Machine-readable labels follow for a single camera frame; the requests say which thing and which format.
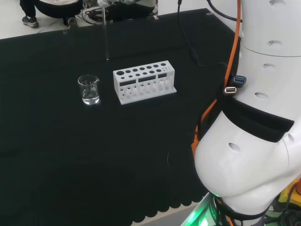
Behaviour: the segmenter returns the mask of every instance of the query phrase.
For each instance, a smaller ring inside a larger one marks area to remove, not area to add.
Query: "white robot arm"
[[[301,174],[301,1],[242,0],[242,10],[237,75],[247,83],[234,98],[294,125],[273,143],[221,112],[197,147],[195,165],[204,186],[233,211],[257,215]]]

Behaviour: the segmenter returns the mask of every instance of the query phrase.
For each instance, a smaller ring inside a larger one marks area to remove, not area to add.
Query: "usb port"
[[[230,87],[230,88],[226,88],[226,93],[235,93],[236,92],[236,88],[235,87]]]
[[[245,78],[243,78],[243,77],[235,77],[234,78],[234,81],[236,81],[236,82],[241,82],[241,83],[245,83],[245,81],[246,81],[246,79]]]

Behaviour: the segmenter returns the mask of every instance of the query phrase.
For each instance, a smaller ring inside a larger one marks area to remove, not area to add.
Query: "black cable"
[[[92,24],[92,25],[95,25],[97,24],[98,22],[102,22],[103,21],[103,10],[102,8],[95,8],[93,10],[89,10],[89,11],[86,11],[85,14],[91,19],[91,20],[94,20],[96,21],[95,23],[92,23],[90,21],[87,21],[85,18],[84,18],[84,15],[83,15],[83,10],[81,11],[81,17],[76,15],[78,18],[84,20],[86,23],[88,24]]]
[[[207,0],[207,2],[208,2],[208,4],[209,4],[209,6],[212,8],[212,10],[213,10],[214,12],[216,12],[218,15],[220,15],[220,16],[222,16],[222,17],[228,19],[228,20],[237,21],[237,18],[228,16],[228,15],[223,14],[222,12],[218,11],[217,8],[215,8],[215,7],[212,5],[211,0]]]
[[[189,41],[189,39],[187,38],[185,32],[182,29],[182,23],[181,23],[181,17],[180,17],[181,3],[182,3],[182,0],[178,0],[178,27],[179,27],[180,32],[181,32],[181,34],[182,34],[182,36],[183,36],[183,38],[184,38],[184,40],[187,44],[187,47],[188,47],[188,50],[189,50],[189,55],[190,55],[192,61],[200,67],[213,67],[213,66],[222,65],[222,66],[228,68],[228,64],[225,63],[225,62],[217,62],[217,63],[210,64],[210,65],[204,65],[204,64],[200,63],[197,52],[195,51],[193,45],[191,44],[191,42]]]
[[[267,218],[264,221],[265,224],[270,224],[272,222],[277,222],[277,221],[280,220],[281,224],[284,226],[284,222],[285,222],[285,219],[287,217],[289,217],[289,216],[290,217],[296,216],[296,214],[297,215],[300,214],[300,217],[301,217],[301,210],[291,210],[291,209],[288,208],[289,204],[290,204],[290,200],[291,200],[292,194],[293,194],[293,191],[296,188],[296,186],[297,186],[297,183],[292,186],[292,188],[291,188],[291,190],[290,190],[290,192],[288,194],[288,197],[287,197],[285,208],[282,210],[282,213],[278,217],[276,217],[276,218],[273,218],[273,217],[270,217],[268,215],[265,215],[265,217]]]

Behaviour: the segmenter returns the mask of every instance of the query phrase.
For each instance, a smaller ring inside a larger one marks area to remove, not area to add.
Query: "black pants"
[[[29,17],[36,16],[36,9],[37,9],[50,17],[53,18],[63,18],[64,24],[67,25],[67,18],[75,16],[80,13],[83,8],[83,1],[79,0],[78,2],[57,6],[44,3],[40,0],[20,0],[20,6],[22,7],[24,13]]]
[[[139,4],[127,5],[122,2],[113,4],[107,8],[109,20],[122,21],[127,19],[138,19],[149,16],[155,7],[147,7]]]

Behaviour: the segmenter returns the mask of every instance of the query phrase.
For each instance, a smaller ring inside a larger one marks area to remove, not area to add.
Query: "black band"
[[[262,212],[260,214],[256,214],[256,215],[246,215],[246,214],[236,213],[228,205],[226,205],[221,198],[214,197],[214,199],[215,199],[215,204],[216,204],[217,208],[219,209],[219,211],[221,213],[223,213],[224,215],[230,217],[231,219],[235,219],[235,220],[244,221],[244,220],[258,219],[258,218],[261,218],[262,216],[264,216],[265,213],[268,211],[268,208],[267,208],[264,212]]]
[[[294,121],[263,112],[241,103],[219,90],[217,103],[226,117],[242,130],[266,141],[278,142],[290,130]]]

